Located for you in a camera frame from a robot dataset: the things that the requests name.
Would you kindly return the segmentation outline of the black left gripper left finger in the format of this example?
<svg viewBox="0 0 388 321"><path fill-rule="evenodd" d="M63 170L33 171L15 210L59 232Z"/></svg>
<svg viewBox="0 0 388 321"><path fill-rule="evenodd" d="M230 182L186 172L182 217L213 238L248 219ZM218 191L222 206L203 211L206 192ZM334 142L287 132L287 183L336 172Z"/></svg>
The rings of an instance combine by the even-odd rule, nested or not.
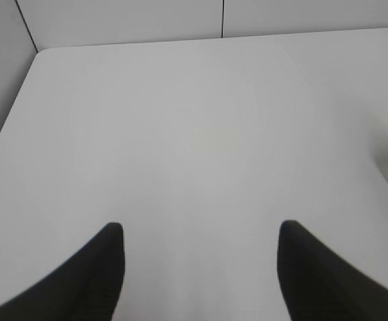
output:
<svg viewBox="0 0 388 321"><path fill-rule="evenodd" d="M124 272L123 227L108 223L52 273L0 305L0 320L111 320Z"/></svg>

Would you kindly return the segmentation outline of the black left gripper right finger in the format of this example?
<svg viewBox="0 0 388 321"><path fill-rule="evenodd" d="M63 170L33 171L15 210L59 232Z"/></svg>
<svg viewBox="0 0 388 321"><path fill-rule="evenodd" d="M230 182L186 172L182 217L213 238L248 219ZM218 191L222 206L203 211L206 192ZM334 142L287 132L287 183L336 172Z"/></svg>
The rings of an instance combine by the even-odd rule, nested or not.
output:
<svg viewBox="0 0 388 321"><path fill-rule="evenodd" d="M388 289L297 221L280 226L277 273L291 320L388 320Z"/></svg>

